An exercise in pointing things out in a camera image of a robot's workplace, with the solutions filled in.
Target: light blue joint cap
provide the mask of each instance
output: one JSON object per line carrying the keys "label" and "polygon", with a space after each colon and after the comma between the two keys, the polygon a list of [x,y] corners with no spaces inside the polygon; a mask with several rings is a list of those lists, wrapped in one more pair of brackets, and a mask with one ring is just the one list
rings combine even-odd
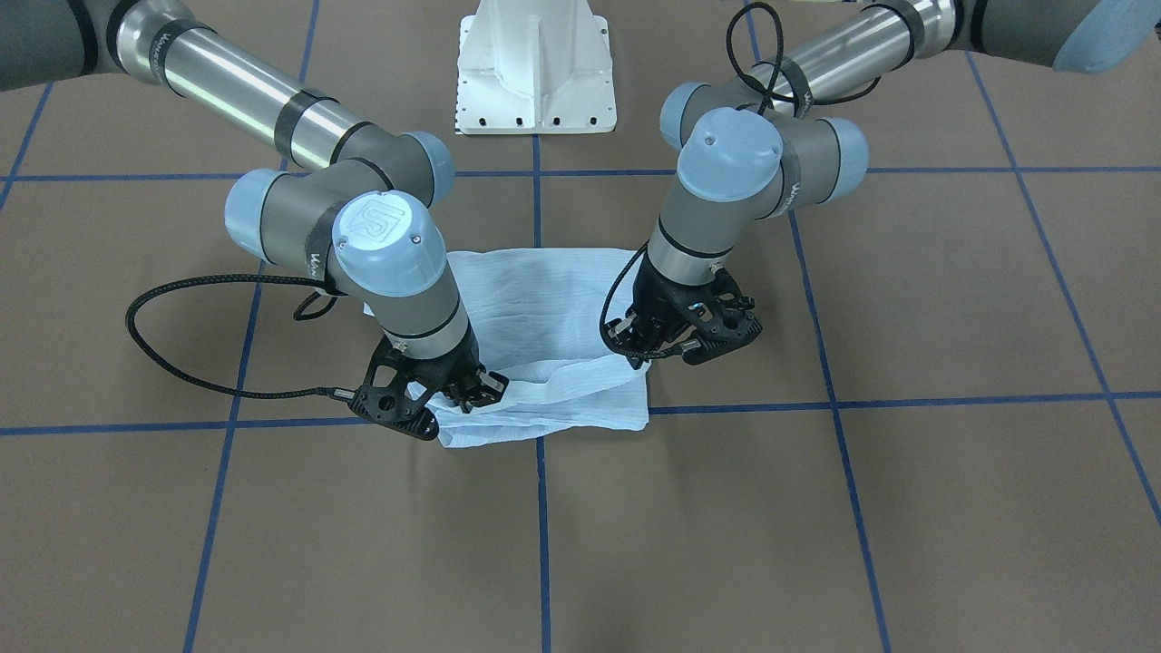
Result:
{"label": "light blue joint cap", "polygon": [[867,166],[871,164],[871,149],[867,148],[866,136],[853,122],[841,117],[821,119],[828,122],[835,130],[838,138],[838,179],[835,181],[835,189],[830,196],[819,202],[824,204],[830,200],[842,198],[863,184],[863,178],[867,175]]}
{"label": "light blue joint cap", "polygon": [[408,136],[414,138],[427,152],[427,160],[432,164],[432,204],[442,200],[455,186],[455,162],[452,160],[452,152],[447,145],[432,134],[426,131],[408,131]]}
{"label": "light blue joint cap", "polygon": [[427,207],[402,191],[373,191],[347,202],[331,228],[334,258],[376,295],[410,297],[444,274],[447,249]]}
{"label": "light blue joint cap", "polygon": [[1161,21],[1161,0],[1101,0],[1065,41],[1052,67],[1098,73],[1124,62]]}
{"label": "light blue joint cap", "polygon": [[682,149],[682,117],[685,115],[685,106],[690,103],[693,92],[702,86],[707,85],[700,81],[686,81],[675,88],[661,107],[661,136],[675,150]]}
{"label": "light blue joint cap", "polygon": [[677,157],[677,178],[711,202],[736,202],[762,192],[778,174],[783,136],[753,112],[721,107],[693,125]]}
{"label": "light blue joint cap", "polygon": [[239,247],[272,263],[262,249],[262,204],[274,180],[286,174],[276,170],[258,168],[243,174],[225,198],[225,230]]}

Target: black tape band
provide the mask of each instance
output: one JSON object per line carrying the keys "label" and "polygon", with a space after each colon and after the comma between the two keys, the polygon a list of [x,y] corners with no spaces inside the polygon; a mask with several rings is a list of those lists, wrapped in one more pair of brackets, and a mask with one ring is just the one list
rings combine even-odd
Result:
{"label": "black tape band", "polygon": [[705,259],[719,258],[719,257],[723,257],[723,256],[730,253],[731,251],[734,251],[734,247],[730,247],[730,249],[726,250],[724,252],[717,252],[717,253],[709,254],[709,253],[706,253],[706,252],[699,252],[697,250],[691,250],[690,247],[686,247],[682,243],[678,243],[677,241],[675,241],[673,237],[669,235],[669,231],[665,230],[665,223],[662,222],[661,218],[657,220],[657,229],[661,230],[661,235],[665,237],[665,241],[670,245],[672,245],[675,250],[682,252],[683,254],[688,254],[688,256],[694,257],[694,258],[705,258]]}
{"label": "black tape band", "polygon": [[952,3],[956,6],[956,29],[951,33],[949,48],[959,41],[959,35],[964,31],[964,0],[953,0]]}
{"label": "black tape band", "polygon": [[789,142],[784,143],[783,146],[783,201],[766,217],[783,215],[791,210],[802,191],[802,164],[799,162],[798,152],[794,151],[794,146]]}
{"label": "black tape band", "polygon": [[320,289],[333,296],[339,296],[342,293],[334,288],[334,279],[326,273],[326,261],[331,258],[331,246],[333,245],[331,229],[334,227],[334,218],[338,217],[346,203],[346,200],[336,202],[323,211],[323,215],[315,222],[315,227],[310,229],[310,234],[307,234],[307,241],[303,243],[307,277],[326,284],[326,288]]}
{"label": "black tape band", "polygon": [[391,179],[387,177],[387,173],[383,172],[383,168],[378,167],[374,163],[372,163],[372,162],[369,162],[369,160],[367,160],[367,159],[365,159],[362,157],[351,157],[347,160],[359,162],[359,163],[363,164],[365,166],[369,167],[372,170],[372,172],[374,172],[375,174],[377,174],[378,178],[383,180],[383,185],[387,186],[388,191],[394,191],[395,189],[395,184],[391,184]]}
{"label": "black tape band", "polygon": [[109,57],[121,69],[121,72],[125,72],[125,66],[121,64],[121,53],[117,52],[117,31],[121,29],[121,22],[125,20],[125,14],[138,2],[140,0],[121,0],[121,2],[117,2],[117,6],[109,14],[109,24],[104,28],[104,48],[109,51]]}
{"label": "black tape band", "polygon": [[907,24],[908,36],[910,36],[910,43],[907,46],[907,57],[903,57],[903,63],[890,70],[899,70],[911,62],[915,58],[915,52],[917,46],[926,41],[926,28],[923,26],[923,16],[920,15],[915,7],[911,6],[907,0],[878,0],[873,5],[868,5],[866,9],[872,9],[874,7],[882,7],[889,12],[894,12],[903,23]]}
{"label": "black tape band", "polygon": [[[165,77],[165,58],[170,55],[170,48],[182,34],[192,29],[209,29],[214,31],[205,24],[197,21],[190,21],[187,19],[178,19],[165,24],[161,29],[153,35],[153,42],[149,46],[149,70],[153,73],[153,77],[161,82],[170,91],[173,87],[170,86],[170,80]],[[185,98],[181,93],[173,91],[179,98]]]}
{"label": "black tape band", "polygon": [[789,57],[783,57],[783,77],[791,85],[791,95],[794,98],[794,117],[806,117],[814,107],[814,93],[810,91],[810,81],[806,73],[798,65],[798,62]]}
{"label": "black tape band", "polygon": [[375,124],[375,123],[370,122],[369,120],[356,122],[352,124],[351,129],[347,129],[341,137],[339,137],[339,142],[334,144],[334,150],[331,151],[331,165],[334,165],[334,163],[339,160],[339,153],[342,152],[342,148],[345,148],[347,141],[349,141],[351,137],[355,135],[355,131],[359,131],[360,129],[367,127],[368,124]]}
{"label": "black tape band", "polygon": [[988,0],[975,0],[972,7],[972,49],[981,55],[987,55],[983,46],[983,12],[988,8]]}
{"label": "black tape band", "polygon": [[452,315],[448,315],[447,320],[445,320],[439,326],[437,326],[437,328],[434,328],[434,329],[432,329],[430,331],[424,331],[423,333],[417,333],[414,336],[406,336],[406,335],[403,335],[403,333],[396,333],[395,331],[387,331],[387,329],[383,329],[383,330],[387,331],[388,333],[395,336],[396,338],[408,338],[410,340],[418,340],[419,338],[426,338],[428,336],[434,336],[435,333],[439,333],[440,331],[442,331],[448,324],[452,323],[453,320],[455,320],[455,314],[457,314],[457,313],[460,313],[460,299],[459,297],[456,297],[456,300],[455,300],[455,310],[452,311]]}
{"label": "black tape band", "polygon": [[88,7],[84,0],[68,0],[68,8],[72,9],[73,19],[77,20],[77,29],[80,31],[80,43],[85,48],[85,60],[80,66],[80,74],[93,74],[96,70],[96,59],[100,51],[96,49],[96,29],[93,28],[93,16],[88,13]]}
{"label": "black tape band", "polygon": [[[838,130],[835,129],[835,125],[830,121],[828,121],[828,120],[824,120],[822,122],[825,122],[827,127],[829,127],[830,130],[832,132],[835,132],[835,139],[841,141],[841,138],[838,136]],[[839,174],[842,172],[842,170],[843,170],[843,151],[842,151],[842,149],[839,149],[839,151],[838,151],[838,170],[835,171],[835,184],[830,187],[830,193],[827,193],[827,199],[823,200],[820,203],[829,202],[831,200],[831,198],[834,198],[835,191],[838,188],[838,180],[842,178],[841,174]]]}
{"label": "black tape band", "polygon": [[320,91],[316,92],[304,88],[295,93],[290,98],[290,101],[279,112],[279,117],[274,121],[274,149],[288,160],[298,163],[295,160],[290,146],[290,141],[294,138],[294,128],[298,127],[298,121],[302,120],[302,115],[307,113],[307,109],[323,100],[334,101],[334,98],[327,98]]}

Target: wrinkled white towel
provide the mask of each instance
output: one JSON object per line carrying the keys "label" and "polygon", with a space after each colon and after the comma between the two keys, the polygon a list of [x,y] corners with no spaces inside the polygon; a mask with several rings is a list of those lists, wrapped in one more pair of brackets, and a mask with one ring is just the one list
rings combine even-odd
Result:
{"label": "wrinkled white towel", "polygon": [[[570,426],[639,431],[649,422],[646,371],[600,339],[600,307],[633,252],[605,249],[449,252],[479,359],[511,379],[504,400],[464,415],[442,395],[428,407],[446,447],[536,438]],[[633,299],[629,272],[610,318]]]}

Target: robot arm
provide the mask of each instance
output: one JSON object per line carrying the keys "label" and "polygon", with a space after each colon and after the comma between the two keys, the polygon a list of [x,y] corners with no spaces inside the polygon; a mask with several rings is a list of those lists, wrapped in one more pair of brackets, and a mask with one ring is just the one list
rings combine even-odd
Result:
{"label": "robot arm", "polygon": [[606,345],[634,367],[677,353],[697,365],[760,333],[753,302],[724,268],[743,229],[850,193],[867,170],[866,139],[853,123],[803,120],[815,102],[949,48],[1102,72],[1158,19],[1161,0],[880,0],[780,60],[755,64],[749,82],[677,87],[661,114],[663,137],[680,150],[676,179],[633,304],[623,320],[601,318]]}
{"label": "robot arm", "polygon": [[[383,328],[347,400],[372,422],[432,439],[442,392],[464,411],[507,379],[479,364],[475,333],[427,213],[455,179],[444,144],[392,135],[225,41],[178,0],[16,0],[0,15],[0,91],[117,70],[189,98],[298,165],[253,171],[226,201],[226,229],[267,263],[362,300]],[[385,387],[380,367],[395,369]],[[425,393],[412,399],[408,385]]]}

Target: brown floor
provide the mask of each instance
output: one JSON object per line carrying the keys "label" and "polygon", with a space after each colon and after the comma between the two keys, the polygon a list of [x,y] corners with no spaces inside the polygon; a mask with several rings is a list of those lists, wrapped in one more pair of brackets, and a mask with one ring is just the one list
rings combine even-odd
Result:
{"label": "brown floor", "polygon": [[[435,218],[490,251],[640,245],[676,163],[661,103],[729,76],[741,2],[591,0],[620,122],[535,139],[453,134],[474,0],[190,5],[442,138],[466,174]],[[791,46],[857,10],[778,8]],[[1159,651],[1158,98],[1156,42],[1099,77],[914,63],[825,112],[866,132],[863,186],[731,258],[751,347],[658,364],[644,432],[448,451],[320,399],[232,403],[125,335],[145,289],[257,268],[222,204],[275,153],[125,77],[0,94],[0,651]],[[264,288],[247,329],[253,299],[142,322],[247,389],[361,378],[356,306],[295,324],[300,293]]]}

